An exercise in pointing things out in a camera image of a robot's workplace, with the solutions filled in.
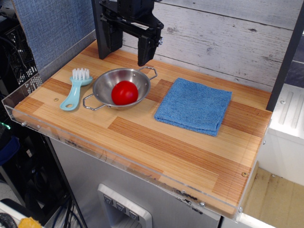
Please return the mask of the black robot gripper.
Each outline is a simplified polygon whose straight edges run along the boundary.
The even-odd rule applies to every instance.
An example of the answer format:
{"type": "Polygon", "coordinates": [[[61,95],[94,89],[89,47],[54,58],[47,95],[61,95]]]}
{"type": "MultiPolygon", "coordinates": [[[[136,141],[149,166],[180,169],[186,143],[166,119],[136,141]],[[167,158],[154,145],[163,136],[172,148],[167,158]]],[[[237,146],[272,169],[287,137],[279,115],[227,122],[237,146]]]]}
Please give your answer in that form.
{"type": "Polygon", "coordinates": [[[123,32],[126,32],[138,38],[138,66],[142,67],[152,60],[156,48],[162,43],[161,30],[164,28],[153,15],[154,3],[153,0],[101,0],[102,52],[120,49],[123,32]]]}

